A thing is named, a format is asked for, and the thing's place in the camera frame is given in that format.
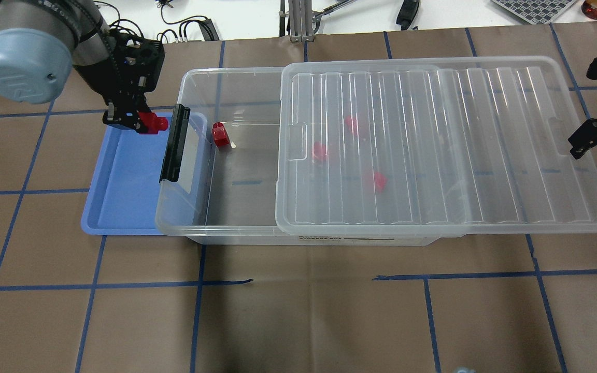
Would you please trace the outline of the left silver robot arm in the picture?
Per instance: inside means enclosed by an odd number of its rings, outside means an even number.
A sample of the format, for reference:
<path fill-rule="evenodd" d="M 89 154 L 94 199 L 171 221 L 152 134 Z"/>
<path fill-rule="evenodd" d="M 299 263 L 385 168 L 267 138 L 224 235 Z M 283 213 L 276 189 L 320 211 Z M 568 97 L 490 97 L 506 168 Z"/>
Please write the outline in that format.
<path fill-rule="evenodd" d="M 160 41 L 105 21 L 93 1 L 0 1 L 0 96 L 44 104 L 76 71 L 106 105 L 103 123 L 158 134 L 168 120 L 145 94 L 164 62 Z"/>

